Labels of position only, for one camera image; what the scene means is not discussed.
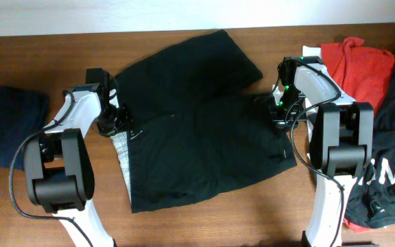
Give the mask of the black shorts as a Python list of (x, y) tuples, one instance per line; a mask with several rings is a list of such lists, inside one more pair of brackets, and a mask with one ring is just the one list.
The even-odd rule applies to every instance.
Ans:
[(167, 47), (116, 76), (132, 119), (133, 213), (208, 200), (296, 165), (270, 99), (243, 94), (262, 77), (224, 30)]

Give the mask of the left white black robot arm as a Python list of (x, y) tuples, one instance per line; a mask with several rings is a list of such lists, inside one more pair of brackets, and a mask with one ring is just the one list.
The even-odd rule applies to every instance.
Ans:
[(76, 246), (116, 244), (95, 209), (95, 177), (84, 138), (92, 124), (103, 137), (130, 129), (132, 118), (118, 91), (109, 72), (87, 69), (85, 83), (64, 90), (64, 104), (51, 123), (25, 142), (27, 195), (43, 208), (44, 220), (65, 227)]

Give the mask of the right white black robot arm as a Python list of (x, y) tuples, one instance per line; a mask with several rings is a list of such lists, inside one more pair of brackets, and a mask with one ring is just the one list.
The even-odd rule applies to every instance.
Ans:
[(301, 246), (342, 246), (342, 224), (352, 188), (372, 158), (374, 109), (346, 94), (318, 56), (285, 57), (271, 92), (274, 125), (292, 133), (309, 130), (309, 158), (298, 160), (316, 179), (313, 213)]

